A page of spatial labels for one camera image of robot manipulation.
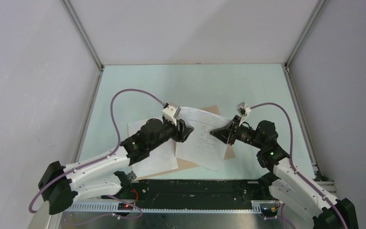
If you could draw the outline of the white paper sheet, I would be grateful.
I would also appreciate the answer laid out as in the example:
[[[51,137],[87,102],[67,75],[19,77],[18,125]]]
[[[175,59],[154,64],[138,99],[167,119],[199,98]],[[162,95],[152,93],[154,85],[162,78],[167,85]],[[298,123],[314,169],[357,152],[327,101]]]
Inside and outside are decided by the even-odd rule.
[[[137,179],[154,177],[177,169],[178,162],[173,140],[170,139],[161,144],[151,151],[146,159],[133,164],[131,167]]]

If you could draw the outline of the brown cardboard folder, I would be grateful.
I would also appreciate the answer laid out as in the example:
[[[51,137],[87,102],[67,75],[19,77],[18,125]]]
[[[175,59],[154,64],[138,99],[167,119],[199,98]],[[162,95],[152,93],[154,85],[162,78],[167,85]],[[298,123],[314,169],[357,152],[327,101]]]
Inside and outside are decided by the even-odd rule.
[[[204,108],[201,108],[200,110],[204,110],[204,111],[208,111],[208,112],[213,113],[213,114],[221,115],[220,114],[219,107],[217,105],[213,105],[213,106],[209,106],[209,107],[204,107]],[[175,149],[176,149],[177,142],[175,142],[175,141],[173,141],[173,142],[174,142],[174,146],[175,146]],[[175,173],[175,172],[180,172],[180,171],[184,171],[184,170],[188,170],[188,169],[192,169],[192,168],[202,167],[202,166],[199,166],[199,165],[197,165],[195,163],[192,163],[192,162],[189,162],[189,161],[185,161],[185,160],[181,160],[181,159],[178,159],[178,158],[177,158],[177,162],[178,162],[178,168],[177,169],[172,170],[171,172],[168,172],[168,173],[164,173],[164,174],[158,175],[158,176],[172,174],[172,173]]]

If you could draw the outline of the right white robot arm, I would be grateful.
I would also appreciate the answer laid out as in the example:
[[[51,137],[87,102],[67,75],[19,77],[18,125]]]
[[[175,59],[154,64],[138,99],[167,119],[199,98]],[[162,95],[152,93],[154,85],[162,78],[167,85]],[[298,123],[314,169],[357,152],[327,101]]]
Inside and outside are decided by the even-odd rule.
[[[337,198],[292,165],[290,155],[277,142],[273,122],[263,120],[252,129],[240,121],[236,115],[226,126],[210,131],[210,135],[228,145],[241,141],[259,149],[257,160],[269,171],[258,180],[260,197],[279,199],[315,229],[359,227],[356,208],[349,199]]]

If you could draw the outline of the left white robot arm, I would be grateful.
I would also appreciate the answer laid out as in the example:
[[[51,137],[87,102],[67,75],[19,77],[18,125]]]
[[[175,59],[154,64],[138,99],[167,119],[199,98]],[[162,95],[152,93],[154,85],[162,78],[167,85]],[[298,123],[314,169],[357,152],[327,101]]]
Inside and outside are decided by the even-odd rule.
[[[193,131],[184,120],[174,125],[165,118],[152,118],[109,153],[79,163],[50,163],[38,183],[43,200],[49,203],[49,214],[61,213],[82,199],[104,195],[129,197],[132,186],[120,169],[143,161],[169,140],[185,142]]]

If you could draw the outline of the printed paper sheet stack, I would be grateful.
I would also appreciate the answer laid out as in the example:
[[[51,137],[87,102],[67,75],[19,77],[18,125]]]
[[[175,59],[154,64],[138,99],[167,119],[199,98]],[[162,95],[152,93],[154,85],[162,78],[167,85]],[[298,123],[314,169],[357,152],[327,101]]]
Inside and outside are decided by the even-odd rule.
[[[224,161],[235,158],[231,146],[210,135],[210,131],[228,124],[229,118],[191,107],[182,107],[179,117],[194,130],[185,142],[176,144],[178,159],[218,171]]]

